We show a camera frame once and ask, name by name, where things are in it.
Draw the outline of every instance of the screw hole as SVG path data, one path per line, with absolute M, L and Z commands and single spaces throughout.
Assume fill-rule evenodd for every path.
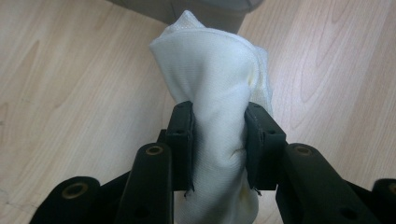
M 136 210 L 134 210 L 134 216 L 138 218 L 148 217 L 149 210 L 143 206 L 138 207 Z
M 310 156 L 312 154 L 311 149 L 306 148 L 306 147 L 296 147 L 295 148 L 297 150 L 298 153 L 300 153 L 300 155 L 302 156 Z
M 67 200 L 75 199 L 81 195 L 83 195 L 88 190 L 88 185 L 83 182 L 77 182 L 72 185 L 67 186 L 62 191 L 62 197 Z
M 346 217 L 347 219 L 350 219 L 350 220 L 355 220 L 358 218 L 358 214 L 354 210 L 352 210 L 348 207 L 340 208 L 340 213 L 341 213 L 341 215 L 343 215 L 343 217 Z
M 155 156 L 155 155 L 163 153 L 163 148 L 150 147 L 150 148 L 146 149 L 146 153 L 149 154 L 150 156 Z

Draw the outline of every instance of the white fabric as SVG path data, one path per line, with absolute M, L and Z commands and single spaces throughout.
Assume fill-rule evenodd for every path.
M 265 50 L 205 28 L 189 11 L 150 49 L 175 101 L 193 102 L 196 121 L 195 191 L 176 196 L 175 221 L 252 223 L 258 196 L 247 181 L 244 113 L 249 101 L 272 112 Z

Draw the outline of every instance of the wood grain surface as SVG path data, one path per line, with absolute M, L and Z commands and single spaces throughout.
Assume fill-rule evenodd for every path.
M 164 27 L 103 0 L 0 0 L 0 223 L 155 141 L 174 105 L 148 47 Z M 396 178 L 396 1 L 265 0 L 239 34 L 268 50 L 290 143 L 367 189 Z M 260 200 L 257 223 L 282 223 L 274 193 Z

